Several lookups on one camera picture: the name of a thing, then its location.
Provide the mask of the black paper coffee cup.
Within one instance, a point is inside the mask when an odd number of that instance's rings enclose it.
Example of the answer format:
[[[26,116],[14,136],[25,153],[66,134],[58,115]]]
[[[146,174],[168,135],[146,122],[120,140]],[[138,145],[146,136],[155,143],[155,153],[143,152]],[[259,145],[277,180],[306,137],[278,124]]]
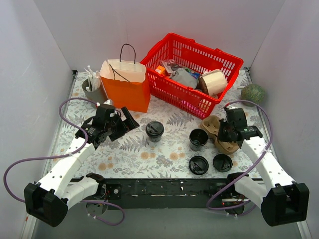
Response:
[[[207,132],[201,128],[197,128],[191,131],[189,135],[190,148],[194,151],[199,151],[205,146],[209,140]]]

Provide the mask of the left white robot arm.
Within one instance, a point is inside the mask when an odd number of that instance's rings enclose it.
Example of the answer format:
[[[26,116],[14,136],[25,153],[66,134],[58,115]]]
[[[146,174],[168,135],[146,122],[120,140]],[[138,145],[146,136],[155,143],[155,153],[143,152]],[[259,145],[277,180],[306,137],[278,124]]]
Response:
[[[24,189],[28,214],[56,227],[66,217],[68,210],[83,199],[105,196],[104,177],[90,173],[79,182],[69,185],[74,174],[107,138],[114,141],[139,127],[126,107],[119,113],[113,105],[97,106],[93,117],[79,127],[66,157],[37,183],[29,183]]]

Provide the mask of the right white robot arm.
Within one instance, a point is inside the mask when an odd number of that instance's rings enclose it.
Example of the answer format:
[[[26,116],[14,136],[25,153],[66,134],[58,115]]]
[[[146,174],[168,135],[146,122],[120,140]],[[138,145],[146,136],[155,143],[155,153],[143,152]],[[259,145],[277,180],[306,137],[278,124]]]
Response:
[[[225,108],[226,119],[220,120],[218,138],[235,142],[250,158],[259,172],[264,186],[252,180],[248,173],[227,176],[226,194],[237,198],[241,194],[261,209],[265,222],[270,226],[301,222],[307,218],[309,189],[297,183],[281,167],[256,126],[248,126],[242,108]]]

